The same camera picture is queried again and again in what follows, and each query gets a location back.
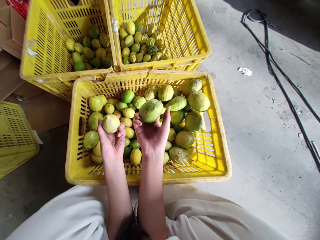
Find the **concrete floor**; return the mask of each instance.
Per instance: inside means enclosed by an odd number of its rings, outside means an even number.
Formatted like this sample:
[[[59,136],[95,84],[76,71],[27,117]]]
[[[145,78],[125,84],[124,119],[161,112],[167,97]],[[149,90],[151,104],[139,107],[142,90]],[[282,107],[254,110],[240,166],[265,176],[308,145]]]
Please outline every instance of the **concrete floor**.
[[[211,73],[227,133],[233,176],[196,187],[235,201],[292,239],[319,239],[320,174],[299,138],[300,130],[264,54],[241,25],[242,13],[259,8],[268,15],[270,49],[278,64],[301,86],[320,113],[320,31],[317,1],[196,0],[212,46],[199,67]],[[263,27],[249,23],[261,38]],[[241,75],[238,67],[253,71]],[[294,90],[311,140],[320,148],[320,126]],[[0,180],[0,240],[44,203],[70,187],[64,179],[68,125],[43,134],[39,154]]]

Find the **electrical wire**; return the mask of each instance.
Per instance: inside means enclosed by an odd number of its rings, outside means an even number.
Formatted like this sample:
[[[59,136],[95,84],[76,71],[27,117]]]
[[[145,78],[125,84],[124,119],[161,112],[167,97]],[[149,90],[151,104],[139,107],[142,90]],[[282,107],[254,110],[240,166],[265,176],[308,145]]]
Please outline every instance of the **electrical wire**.
[[[256,13],[257,16],[260,18],[259,20],[255,20],[254,18],[252,18],[250,16],[250,14],[252,13]],[[257,22],[257,23],[263,23],[263,27],[264,27],[264,44],[257,38],[257,36],[253,33],[253,31],[250,29],[250,27],[246,24],[246,19],[249,19],[253,22]],[[307,147],[309,148],[311,155],[314,159],[314,162],[316,164],[316,166],[318,167],[319,173],[320,173],[320,156],[319,153],[316,151],[316,148],[314,147],[314,143],[312,141],[309,140],[309,137],[303,127],[303,124],[298,116],[298,113],[295,110],[294,105],[292,104],[291,99],[289,98],[286,90],[284,89],[282,83],[280,82],[277,74],[275,73],[272,64],[279,70],[279,72],[283,75],[283,77],[288,81],[288,83],[293,87],[293,89],[298,93],[299,97],[302,99],[302,101],[306,104],[307,108],[310,110],[310,112],[314,115],[314,117],[317,119],[317,121],[320,123],[320,117],[318,116],[318,114],[314,111],[314,109],[311,107],[311,105],[309,104],[309,102],[306,100],[306,98],[303,96],[303,94],[301,93],[301,91],[299,90],[299,88],[291,81],[291,79],[284,73],[284,71],[280,68],[280,66],[277,64],[277,62],[274,60],[270,50],[269,50],[269,36],[268,36],[268,25],[267,25],[267,15],[265,13],[262,13],[260,10],[250,10],[246,13],[244,13],[242,15],[241,18],[241,23],[242,25],[251,33],[251,35],[253,36],[253,38],[256,40],[256,42],[258,43],[259,47],[262,49],[262,51],[265,54],[266,57],[266,62],[267,62],[267,66],[268,66],[268,70],[269,73],[274,77],[274,79],[276,80],[276,83],[278,84],[280,90],[282,91],[284,97],[286,98],[290,110],[292,112],[292,114],[294,115],[297,124],[302,132],[302,135],[306,141]]]

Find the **right hand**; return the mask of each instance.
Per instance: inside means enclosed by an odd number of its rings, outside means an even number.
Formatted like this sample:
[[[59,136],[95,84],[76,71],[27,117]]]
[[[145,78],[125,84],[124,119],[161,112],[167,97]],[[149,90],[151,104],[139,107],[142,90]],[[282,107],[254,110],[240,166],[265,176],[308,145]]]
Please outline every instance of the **right hand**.
[[[134,115],[133,122],[143,154],[163,154],[170,131],[170,109],[167,108],[162,125],[159,118],[154,123],[143,123],[139,114]]]

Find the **plastic crate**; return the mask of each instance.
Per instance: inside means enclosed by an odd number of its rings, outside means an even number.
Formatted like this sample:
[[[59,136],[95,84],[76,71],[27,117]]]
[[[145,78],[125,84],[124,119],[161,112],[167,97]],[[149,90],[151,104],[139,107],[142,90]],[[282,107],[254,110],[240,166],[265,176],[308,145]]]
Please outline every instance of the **plastic crate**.
[[[79,77],[105,79],[113,68],[72,72],[66,38],[82,43],[90,25],[101,31],[111,28],[108,4],[103,0],[81,0],[70,6],[68,0],[31,0],[22,51],[20,76],[40,88],[71,101],[73,82]],[[116,63],[112,34],[110,45]]]
[[[39,151],[29,122],[18,104],[0,103],[0,178]]]
[[[193,78],[203,81],[202,91],[211,106],[204,113],[208,116],[208,126],[198,133],[196,139],[197,156],[191,164],[180,165],[168,162],[163,167],[163,184],[224,181],[231,177],[231,161],[222,123],[221,113],[211,76],[205,72],[137,70],[111,73],[105,81],[92,82],[88,78],[78,79],[73,87],[70,125],[67,145],[65,176],[75,185],[104,185],[102,165],[90,160],[89,152],[83,147],[84,135],[89,131],[87,120],[91,114],[88,100],[94,94],[104,94],[107,98],[120,98],[126,89],[136,95],[143,95],[152,86],[170,84],[181,88]],[[139,185],[141,164],[134,166],[124,160],[128,185]]]
[[[138,69],[195,70],[210,54],[211,46],[194,0],[109,0],[119,71]],[[150,26],[162,33],[168,60],[125,65],[118,29],[140,21],[142,32]]]

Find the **white clothing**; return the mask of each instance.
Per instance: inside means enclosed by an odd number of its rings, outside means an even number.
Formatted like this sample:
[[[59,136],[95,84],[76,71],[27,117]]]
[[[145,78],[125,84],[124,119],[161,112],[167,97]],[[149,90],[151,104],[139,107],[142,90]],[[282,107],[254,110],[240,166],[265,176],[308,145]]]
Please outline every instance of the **white clothing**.
[[[189,184],[165,185],[163,195],[170,240],[289,239],[234,202]],[[106,213],[106,187],[74,186],[45,204],[7,240],[108,239]]]

